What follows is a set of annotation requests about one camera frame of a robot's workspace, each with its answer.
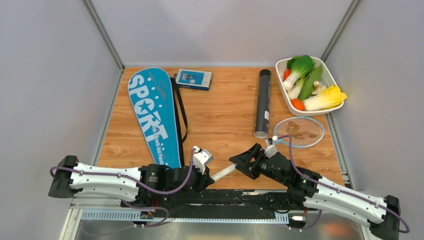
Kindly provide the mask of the black shuttlecock tube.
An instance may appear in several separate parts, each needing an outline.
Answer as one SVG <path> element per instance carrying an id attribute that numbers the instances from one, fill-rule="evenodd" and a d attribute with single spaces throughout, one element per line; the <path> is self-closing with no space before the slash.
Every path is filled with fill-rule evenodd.
<path id="1" fill-rule="evenodd" d="M 253 133 L 253 136 L 259 139 L 265 139 L 269 135 L 271 79 L 272 73 L 269 69 L 259 71 L 256 120 Z"/>

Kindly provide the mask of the blue racket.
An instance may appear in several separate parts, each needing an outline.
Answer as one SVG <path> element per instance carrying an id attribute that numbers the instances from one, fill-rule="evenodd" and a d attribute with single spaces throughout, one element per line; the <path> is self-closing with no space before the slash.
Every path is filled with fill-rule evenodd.
<path id="1" fill-rule="evenodd" d="M 298 167 L 293 160 L 293 148 L 305 149 L 317 144 L 325 134 L 325 128 L 319 121 L 305 116 L 290 117 L 279 122 L 273 131 L 279 141 L 276 144 L 278 152 L 266 162 L 270 166 L 270 177 L 286 187 L 315 186 L 322 177 L 320 174 Z M 212 176 L 217 181 L 237 170 L 232 163 L 229 167 Z"/>

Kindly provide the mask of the blue racket bag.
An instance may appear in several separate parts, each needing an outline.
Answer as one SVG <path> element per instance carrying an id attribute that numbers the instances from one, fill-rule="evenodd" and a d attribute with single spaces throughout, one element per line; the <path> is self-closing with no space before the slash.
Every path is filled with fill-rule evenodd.
<path id="1" fill-rule="evenodd" d="M 159 67 L 136 72 L 127 91 L 153 162 L 171 169 L 185 165 L 179 113 L 184 114 L 176 80 Z"/>

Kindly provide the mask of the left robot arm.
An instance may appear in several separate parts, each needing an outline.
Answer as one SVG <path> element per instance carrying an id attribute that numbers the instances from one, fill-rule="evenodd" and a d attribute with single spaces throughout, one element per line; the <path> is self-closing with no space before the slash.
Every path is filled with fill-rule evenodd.
<path id="1" fill-rule="evenodd" d="M 153 195 L 171 195 L 185 189 L 202 192 L 215 182 L 208 168 L 213 159 L 210 153 L 201 151 L 192 155 L 190 166 L 181 168 L 159 164 L 109 168 L 88 165 L 68 155 L 50 169 L 53 180 L 47 195 L 58 199 L 110 197 L 147 207 Z"/>

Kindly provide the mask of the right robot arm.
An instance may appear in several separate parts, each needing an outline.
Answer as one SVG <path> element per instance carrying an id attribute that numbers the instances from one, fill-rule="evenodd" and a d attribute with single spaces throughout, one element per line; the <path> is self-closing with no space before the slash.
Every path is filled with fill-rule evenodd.
<path id="1" fill-rule="evenodd" d="M 397 240 L 400 235 L 400 201 L 387 195 L 367 195 L 339 185 L 317 172 L 297 167 L 274 146 L 263 149 L 256 143 L 229 161 L 247 177 L 264 175 L 287 187 L 286 205 L 329 212 L 367 227 L 381 240 Z"/>

